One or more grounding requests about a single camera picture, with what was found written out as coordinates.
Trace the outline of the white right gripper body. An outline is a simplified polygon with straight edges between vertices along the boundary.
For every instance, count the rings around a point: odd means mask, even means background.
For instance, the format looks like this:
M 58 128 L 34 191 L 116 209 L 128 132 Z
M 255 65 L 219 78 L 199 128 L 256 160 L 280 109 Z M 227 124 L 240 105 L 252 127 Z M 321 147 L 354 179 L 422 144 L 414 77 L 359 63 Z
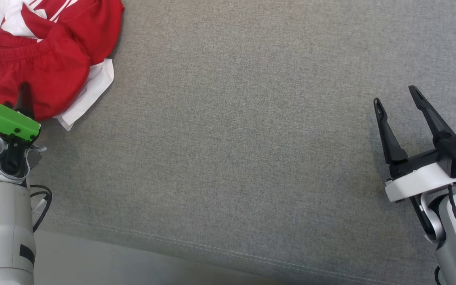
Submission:
M 439 190 L 456 182 L 438 165 L 437 151 L 431 150 L 389 165 L 391 180 L 385 192 L 391 202 Z

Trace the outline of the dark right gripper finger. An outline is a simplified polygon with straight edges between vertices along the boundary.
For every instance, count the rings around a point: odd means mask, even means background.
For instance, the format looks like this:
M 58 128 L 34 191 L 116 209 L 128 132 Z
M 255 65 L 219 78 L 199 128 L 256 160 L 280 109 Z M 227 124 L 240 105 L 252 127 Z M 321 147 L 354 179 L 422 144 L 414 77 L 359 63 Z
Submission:
M 395 164 L 407 160 L 407 152 L 398 143 L 388 123 L 387 112 L 380 99 L 375 98 L 373 106 L 386 164 Z
M 436 145 L 441 140 L 455 137 L 456 134 L 454 131 L 438 114 L 436 109 L 429 103 L 420 90 L 416 86 L 409 86 L 408 89 L 417 109 L 423 113 L 423 116 L 427 121 L 433 136 L 433 144 Z

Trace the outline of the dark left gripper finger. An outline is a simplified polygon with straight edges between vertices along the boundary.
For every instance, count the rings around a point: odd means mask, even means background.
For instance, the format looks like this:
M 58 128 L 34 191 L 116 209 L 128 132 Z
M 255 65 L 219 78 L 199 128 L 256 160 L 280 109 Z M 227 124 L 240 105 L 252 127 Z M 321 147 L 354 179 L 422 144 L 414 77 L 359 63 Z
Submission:
M 23 82 L 21 84 L 14 110 L 24 116 L 35 119 L 32 103 L 32 92 L 29 83 Z

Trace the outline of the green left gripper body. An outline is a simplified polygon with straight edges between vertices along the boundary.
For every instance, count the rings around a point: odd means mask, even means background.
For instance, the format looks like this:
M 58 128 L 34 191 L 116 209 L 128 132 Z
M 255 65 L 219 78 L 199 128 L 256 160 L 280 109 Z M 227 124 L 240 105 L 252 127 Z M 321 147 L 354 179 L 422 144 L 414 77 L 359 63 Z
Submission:
M 32 143 L 40 135 L 40 123 L 0 104 L 0 135 L 14 135 Z

